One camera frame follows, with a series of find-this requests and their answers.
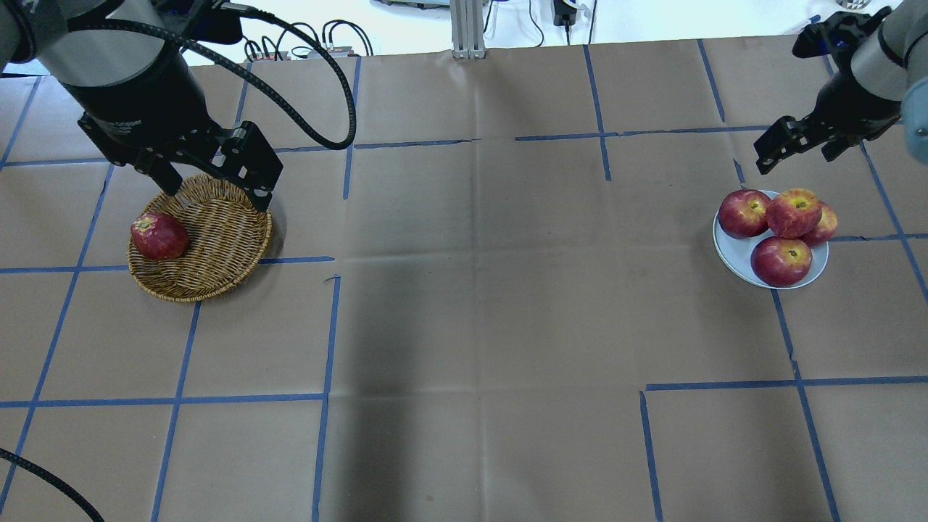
brown table surface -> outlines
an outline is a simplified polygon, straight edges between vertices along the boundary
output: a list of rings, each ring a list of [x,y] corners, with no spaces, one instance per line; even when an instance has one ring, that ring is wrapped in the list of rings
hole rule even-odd
[[[928,519],[928,169],[896,126],[760,176],[829,77],[791,45],[342,59],[342,151],[196,68],[285,165],[265,261],[196,305],[127,272],[157,188],[54,78],[0,81],[0,447],[113,521]],[[252,70],[343,136],[324,64]],[[816,281],[722,264],[740,185],[836,209]],[[0,520],[81,519],[7,469]]]

robotic arm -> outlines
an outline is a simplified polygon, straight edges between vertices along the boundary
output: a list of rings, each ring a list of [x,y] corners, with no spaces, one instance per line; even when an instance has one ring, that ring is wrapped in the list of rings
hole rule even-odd
[[[343,141],[320,136],[269,85],[198,44],[238,42],[239,17],[280,25],[329,63],[348,105]],[[191,164],[267,210],[282,163],[257,125],[224,129],[213,121],[179,46],[258,87],[322,145],[344,149],[354,140],[354,100],[342,69],[309,36],[254,7],[226,0],[0,0],[0,69],[11,59],[38,58],[84,108],[78,125],[111,163],[131,164],[170,195],[182,181],[172,163]]]
[[[863,139],[881,136],[900,117],[909,153],[928,163],[928,2],[905,0],[872,17],[838,12],[807,26],[793,55],[831,55],[838,71],[802,120],[778,119],[754,143],[757,168],[767,174],[782,160],[825,144],[826,161]]]

plate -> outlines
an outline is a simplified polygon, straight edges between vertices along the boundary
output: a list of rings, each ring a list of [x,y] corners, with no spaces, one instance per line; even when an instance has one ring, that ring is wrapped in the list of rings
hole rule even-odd
[[[771,199],[777,197],[779,194],[779,192],[774,192],[772,190],[761,190],[761,192],[770,196]],[[761,281],[760,278],[757,277],[757,274],[754,274],[754,269],[751,268],[751,252],[754,251],[755,246],[757,246],[759,242],[772,235],[773,232],[768,230],[753,238],[736,240],[729,236],[725,230],[722,229],[722,226],[718,224],[718,212],[715,213],[715,219],[712,225],[712,240],[715,243],[715,251],[718,252],[718,256],[722,258],[722,262],[725,263],[725,266],[743,280],[762,288],[790,290],[792,288],[806,286],[821,275],[821,272],[825,269],[825,265],[828,264],[827,242],[812,248],[812,267],[809,268],[809,273],[796,284],[792,286],[770,286]]]

woven basket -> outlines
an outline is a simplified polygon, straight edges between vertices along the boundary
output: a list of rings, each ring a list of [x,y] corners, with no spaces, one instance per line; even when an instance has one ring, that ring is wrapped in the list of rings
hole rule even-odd
[[[174,196],[159,194],[144,213],[179,219],[190,245],[176,259],[147,259],[129,240],[129,273],[149,294],[200,301],[231,290],[251,274],[271,239],[271,213],[254,209],[245,192],[207,175],[184,180]]]

apple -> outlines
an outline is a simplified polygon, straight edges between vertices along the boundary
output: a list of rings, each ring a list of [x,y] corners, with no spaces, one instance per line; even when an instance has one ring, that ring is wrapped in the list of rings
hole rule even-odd
[[[821,219],[821,202],[809,189],[789,189],[770,201],[767,225],[773,233],[795,239],[815,228]]]
[[[190,237],[176,217],[162,213],[141,215],[131,226],[132,243],[148,259],[174,259],[190,245]]]
[[[811,232],[807,232],[801,236],[799,239],[803,240],[809,248],[813,246],[819,246],[825,241],[831,239],[831,236],[834,235],[835,230],[838,229],[838,215],[834,213],[834,209],[825,202],[821,203],[821,219],[818,221],[818,224],[815,228],[812,228]]]
[[[751,268],[770,286],[790,286],[812,267],[812,249],[801,240],[770,236],[751,252]]]
[[[729,236],[742,240],[767,231],[770,197],[754,189],[735,190],[718,207],[718,224]]]

